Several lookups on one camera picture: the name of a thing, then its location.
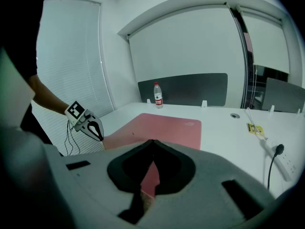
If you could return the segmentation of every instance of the white clip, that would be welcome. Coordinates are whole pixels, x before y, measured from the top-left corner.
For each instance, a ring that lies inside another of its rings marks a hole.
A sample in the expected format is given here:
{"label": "white clip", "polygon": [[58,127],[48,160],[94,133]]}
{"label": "white clip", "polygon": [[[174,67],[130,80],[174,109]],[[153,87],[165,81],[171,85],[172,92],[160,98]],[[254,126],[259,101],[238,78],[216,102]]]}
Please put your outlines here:
{"label": "white clip", "polygon": [[208,106],[208,101],[203,100],[201,104],[201,108],[206,108]]}
{"label": "white clip", "polygon": [[271,106],[271,109],[269,110],[269,112],[270,112],[270,113],[273,113],[274,111],[275,111],[275,106],[272,105],[272,106]]}

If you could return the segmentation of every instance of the white table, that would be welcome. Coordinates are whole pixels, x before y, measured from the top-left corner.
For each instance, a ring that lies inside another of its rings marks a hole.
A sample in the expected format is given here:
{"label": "white table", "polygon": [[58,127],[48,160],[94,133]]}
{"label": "white table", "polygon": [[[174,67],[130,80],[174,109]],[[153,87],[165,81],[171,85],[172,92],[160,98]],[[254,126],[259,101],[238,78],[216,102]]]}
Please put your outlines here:
{"label": "white table", "polygon": [[[248,132],[247,123],[251,122],[248,111],[168,104],[157,109],[155,104],[131,103],[101,118],[104,134],[112,134],[142,113],[200,120],[200,149],[226,158],[267,187],[271,157],[266,154],[260,138]],[[232,118],[231,113],[240,115],[240,118]],[[305,115],[278,112],[270,114],[259,110],[251,110],[251,115],[254,123],[264,129],[266,137],[284,144],[285,151],[294,160],[300,175],[305,164]],[[273,165],[270,191],[275,197],[296,182],[297,179],[286,182],[277,166]]]}

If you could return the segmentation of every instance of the person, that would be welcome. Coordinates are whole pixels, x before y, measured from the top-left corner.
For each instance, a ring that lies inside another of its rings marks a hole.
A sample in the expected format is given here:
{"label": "person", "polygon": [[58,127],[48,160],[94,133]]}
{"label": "person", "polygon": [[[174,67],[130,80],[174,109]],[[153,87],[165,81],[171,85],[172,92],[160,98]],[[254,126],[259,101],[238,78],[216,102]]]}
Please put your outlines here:
{"label": "person", "polygon": [[[20,75],[35,92],[35,103],[64,115],[68,104],[56,97],[37,75],[36,41],[43,1],[1,0],[1,43]],[[21,128],[34,133],[44,143],[52,144],[33,115],[31,105],[26,111]]]}

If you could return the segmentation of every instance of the black sleeve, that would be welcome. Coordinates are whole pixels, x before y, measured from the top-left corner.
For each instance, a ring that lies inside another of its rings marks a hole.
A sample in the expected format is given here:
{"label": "black sleeve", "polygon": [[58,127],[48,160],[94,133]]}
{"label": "black sleeve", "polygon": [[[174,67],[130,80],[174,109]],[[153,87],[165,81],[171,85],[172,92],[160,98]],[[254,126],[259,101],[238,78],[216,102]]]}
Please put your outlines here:
{"label": "black sleeve", "polygon": [[2,43],[21,76],[37,74],[36,40],[44,0],[2,0]]}

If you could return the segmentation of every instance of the water bottle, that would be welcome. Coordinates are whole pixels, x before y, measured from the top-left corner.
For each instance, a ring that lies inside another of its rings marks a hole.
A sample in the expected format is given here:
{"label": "water bottle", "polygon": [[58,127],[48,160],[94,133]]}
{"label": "water bottle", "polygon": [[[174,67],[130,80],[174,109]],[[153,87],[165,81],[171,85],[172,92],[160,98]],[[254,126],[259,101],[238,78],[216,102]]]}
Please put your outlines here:
{"label": "water bottle", "polygon": [[157,108],[161,109],[163,107],[163,99],[162,99],[161,87],[159,86],[158,82],[154,83],[153,94],[154,94],[154,99],[156,101]]}

